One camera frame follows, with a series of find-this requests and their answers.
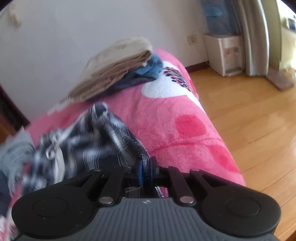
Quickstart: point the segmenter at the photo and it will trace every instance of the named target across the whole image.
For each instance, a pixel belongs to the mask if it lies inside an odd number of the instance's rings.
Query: dark brown baseboard
[[[192,73],[201,69],[206,69],[208,67],[210,67],[210,63],[207,61],[207,62],[201,62],[198,64],[187,66],[185,67],[185,69],[187,70],[188,73]]]

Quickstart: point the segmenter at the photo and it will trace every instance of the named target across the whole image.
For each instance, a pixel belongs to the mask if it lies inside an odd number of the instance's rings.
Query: pink blanket
[[[175,166],[182,172],[203,169],[245,185],[231,154],[200,105],[184,66],[166,51],[156,52],[164,62],[164,69],[155,81],[125,89],[101,101],[123,120],[160,165]],[[57,106],[50,114],[32,122],[27,131],[34,144],[38,144],[42,134],[68,127],[92,104]],[[13,197],[10,212],[17,198]],[[11,216],[7,220],[2,217],[0,241],[9,240],[12,230]]]

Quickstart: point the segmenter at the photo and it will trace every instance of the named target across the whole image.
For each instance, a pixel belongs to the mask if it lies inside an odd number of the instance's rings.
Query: brown folded fabric
[[[84,101],[105,91],[130,70],[143,66],[152,54],[151,43],[143,37],[122,39],[92,57],[68,94],[69,99]]]

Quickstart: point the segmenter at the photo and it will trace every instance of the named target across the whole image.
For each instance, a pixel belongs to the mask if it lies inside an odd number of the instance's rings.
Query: wall socket
[[[197,44],[196,34],[187,36],[187,41],[189,45]]]

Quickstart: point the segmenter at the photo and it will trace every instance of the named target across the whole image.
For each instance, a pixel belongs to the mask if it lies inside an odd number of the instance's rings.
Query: wooden floor
[[[280,92],[265,78],[210,68],[190,76],[247,186],[280,204],[275,235],[286,240],[296,230],[296,88]]]

